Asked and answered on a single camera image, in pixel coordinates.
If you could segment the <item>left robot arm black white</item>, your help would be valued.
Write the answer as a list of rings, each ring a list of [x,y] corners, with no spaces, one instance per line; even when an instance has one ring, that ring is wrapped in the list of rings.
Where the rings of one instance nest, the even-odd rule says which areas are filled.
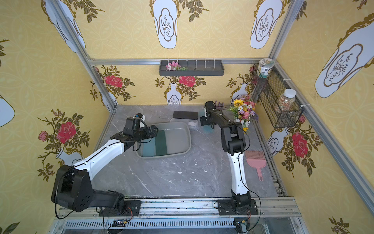
[[[141,114],[127,118],[124,129],[110,137],[101,148],[71,166],[63,165],[58,169],[51,201],[56,206],[75,212],[95,207],[124,213],[127,210],[124,195],[115,191],[96,190],[92,186],[92,180],[117,156],[141,143],[150,142],[157,137],[158,132],[155,125],[148,126],[144,122]]]

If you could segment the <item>dark green pencil case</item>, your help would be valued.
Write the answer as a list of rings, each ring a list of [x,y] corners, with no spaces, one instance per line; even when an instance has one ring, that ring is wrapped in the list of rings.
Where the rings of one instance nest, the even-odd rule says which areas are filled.
[[[164,156],[167,155],[167,142],[166,142],[166,133],[164,130],[158,132],[155,138],[155,155]]]

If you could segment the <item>light blue pencil case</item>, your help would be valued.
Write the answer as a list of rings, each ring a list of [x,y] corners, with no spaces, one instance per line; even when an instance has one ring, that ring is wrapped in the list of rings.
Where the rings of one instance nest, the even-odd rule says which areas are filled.
[[[206,123],[206,122],[203,122],[201,124],[202,126],[202,129],[206,132],[206,133],[213,133],[214,132],[214,129],[211,127],[211,125],[209,123]]]

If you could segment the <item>black pencil case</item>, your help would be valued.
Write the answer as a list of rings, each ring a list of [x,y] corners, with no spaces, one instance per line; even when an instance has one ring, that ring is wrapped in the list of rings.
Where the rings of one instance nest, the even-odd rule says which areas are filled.
[[[198,113],[191,111],[174,111],[173,119],[198,120]]]

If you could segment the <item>purple pink garden rake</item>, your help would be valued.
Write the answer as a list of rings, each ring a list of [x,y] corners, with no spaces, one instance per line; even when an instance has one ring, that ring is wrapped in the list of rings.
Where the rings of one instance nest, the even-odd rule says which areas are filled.
[[[222,102],[219,102],[219,101],[215,101],[215,106],[217,107],[217,108],[223,108],[223,107],[225,107],[225,105],[224,105],[224,103]]]

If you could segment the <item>dark grey wall shelf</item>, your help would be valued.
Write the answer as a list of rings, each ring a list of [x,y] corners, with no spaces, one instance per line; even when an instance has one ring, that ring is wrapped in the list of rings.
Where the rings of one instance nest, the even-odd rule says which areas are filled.
[[[167,71],[168,62],[178,62],[186,71]],[[220,59],[168,59],[159,64],[160,76],[223,76],[225,68]]]

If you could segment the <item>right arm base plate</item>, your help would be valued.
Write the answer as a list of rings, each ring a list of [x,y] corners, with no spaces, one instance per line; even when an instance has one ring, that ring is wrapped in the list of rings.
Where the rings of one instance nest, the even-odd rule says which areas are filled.
[[[218,200],[214,205],[218,209],[219,215],[258,215],[259,210],[255,200],[250,204],[234,207],[228,199]]]

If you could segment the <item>clear jar white lid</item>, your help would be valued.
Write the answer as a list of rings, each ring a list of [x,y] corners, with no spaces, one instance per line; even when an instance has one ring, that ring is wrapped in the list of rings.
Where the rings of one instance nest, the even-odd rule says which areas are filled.
[[[296,94],[297,92],[294,89],[285,89],[278,99],[275,111],[279,114],[289,111],[296,99]]]

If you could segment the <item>light teal pencil case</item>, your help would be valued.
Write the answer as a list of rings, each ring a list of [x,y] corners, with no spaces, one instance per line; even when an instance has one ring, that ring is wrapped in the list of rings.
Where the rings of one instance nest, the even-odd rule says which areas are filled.
[[[139,155],[143,158],[149,158],[149,157],[154,157],[155,156],[155,138],[151,138],[147,142],[143,142],[141,149],[140,149]]]

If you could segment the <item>grey plastic storage tray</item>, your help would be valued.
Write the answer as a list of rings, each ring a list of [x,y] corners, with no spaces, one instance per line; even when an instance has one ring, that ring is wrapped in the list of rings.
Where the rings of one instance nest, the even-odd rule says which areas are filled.
[[[139,155],[141,152],[141,144],[135,145],[136,155],[142,159],[156,159],[156,158],[167,158],[179,155],[185,155],[191,149],[191,133],[189,127],[181,122],[166,122],[158,123],[155,125],[159,131],[164,130],[166,133],[167,151],[168,154],[164,156],[154,156],[149,158],[143,158]]]

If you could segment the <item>artificial flower bouquet white pot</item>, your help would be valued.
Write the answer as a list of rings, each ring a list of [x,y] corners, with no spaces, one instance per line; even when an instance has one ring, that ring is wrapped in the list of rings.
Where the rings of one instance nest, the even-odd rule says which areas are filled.
[[[236,122],[242,124],[245,132],[248,131],[251,121],[257,121],[258,115],[255,112],[256,103],[252,101],[250,95],[244,95],[233,101],[229,110],[234,114]]]

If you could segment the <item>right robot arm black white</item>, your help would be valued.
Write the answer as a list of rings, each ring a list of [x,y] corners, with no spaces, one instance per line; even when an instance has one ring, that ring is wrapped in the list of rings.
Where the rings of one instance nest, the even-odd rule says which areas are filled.
[[[200,117],[201,125],[221,128],[222,148],[230,160],[231,205],[234,208],[250,206],[251,194],[246,184],[243,165],[246,140],[242,124],[229,119],[221,110],[217,109],[213,101],[206,102],[204,109],[205,115]]]

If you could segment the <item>pink plastic dustpan comb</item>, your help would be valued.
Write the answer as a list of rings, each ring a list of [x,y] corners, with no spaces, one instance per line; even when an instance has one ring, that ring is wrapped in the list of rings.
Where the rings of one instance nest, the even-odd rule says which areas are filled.
[[[264,181],[261,169],[267,165],[266,157],[263,151],[246,151],[244,153],[248,165],[257,171],[259,181]]]

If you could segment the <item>small pink flowers on shelf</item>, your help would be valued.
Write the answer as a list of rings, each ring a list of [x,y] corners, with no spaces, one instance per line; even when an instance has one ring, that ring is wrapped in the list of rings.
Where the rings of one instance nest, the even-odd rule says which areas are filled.
[[[186,71],[186,67],[182,67],[178,62],[172,61],[168,62],[165,66],[167,71]]]

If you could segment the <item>green patterned tin can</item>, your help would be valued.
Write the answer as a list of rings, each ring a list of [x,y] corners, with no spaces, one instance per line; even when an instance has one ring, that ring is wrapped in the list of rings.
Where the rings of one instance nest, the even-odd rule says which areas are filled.
[[[259,61],[257,74],[260,78],[267,78],[273,70],[275,61],[271,58],[262,58]]]

